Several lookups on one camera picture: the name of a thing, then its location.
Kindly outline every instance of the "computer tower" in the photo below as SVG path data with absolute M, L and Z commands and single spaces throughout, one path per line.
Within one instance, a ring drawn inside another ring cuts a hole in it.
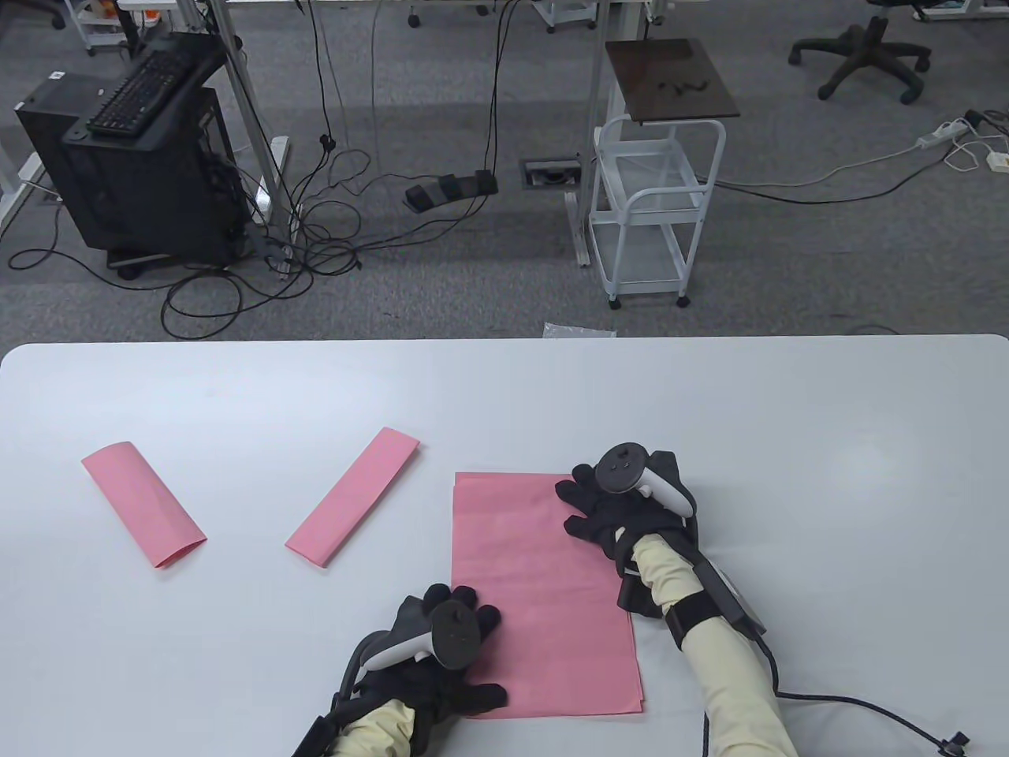
M 53 71 L 41 86 L 14 108 L 49 181 L 85 239 L 97 238 L 101 229 L 88 212 L 83 187 L 71 168 L 63 137 L 114 85 L 114 82 L 98 77 Z
M 249 209 L 214 90 L 181 87 L 143 133 L 121 139 L 88 131 L 97 100 L 68 125 L 64 104 L 94 90 L 84 80 L 48 80 L 18 114 L 85 242 L 108 250 L 109 267 L 132 271 L 241 256 Z

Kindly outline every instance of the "chair wheel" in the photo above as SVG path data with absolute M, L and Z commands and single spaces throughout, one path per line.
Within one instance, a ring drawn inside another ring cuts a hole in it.
M 124 282 L 132 282 L 138 279 L 140 274 L 142 273 L 143 273 L 142 263 L 135 263 L 133 265 L 122 265 L 116 268 L 116 276 L 118 276 Z

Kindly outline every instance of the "pink paper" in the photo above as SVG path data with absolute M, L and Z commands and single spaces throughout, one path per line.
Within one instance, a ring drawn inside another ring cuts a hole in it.
M 288 539 L 288 548 L 326 567 L 420 444 L 383 428 Z
M 642 712 L 620 576 L 598 547 L 565 533 L 576 511 L 554 492 L 563 477 L 456 476 L 452 584 L 473 586 L 501 611 L 469 679 L 500 683 L 509 706 L 484 718 Z
M 110 444 L 81 462 L 154 567 L 166 567 L 207 541 L 130 442 Z

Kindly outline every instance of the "pink paper strip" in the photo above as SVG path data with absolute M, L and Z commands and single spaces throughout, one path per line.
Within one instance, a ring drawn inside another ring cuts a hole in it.
M 130 442 L 110 444 L 81 462 L 154 567 L 166 567 L 207 541 Z
M 417 439 L 390 428 L 379 431 L 288 539 L 288 548 L 309 562 L 326 567 L 368 516 L 419 444 Z

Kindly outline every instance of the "beige sleeve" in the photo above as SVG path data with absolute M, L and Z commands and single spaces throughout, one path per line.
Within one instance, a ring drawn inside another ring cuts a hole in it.
M 642 537 L 634 559 L 663 613 L 701 590 L 690 563 L 660 536 Z M 683 640 L 683 654 L 704 694 L 713 757 L 796 757 L 767 673 L 750 641 L 724 618 L 694 626 Z
M 343 729 L 335 757 L 410 757 L 414 711 L 389 699 Z

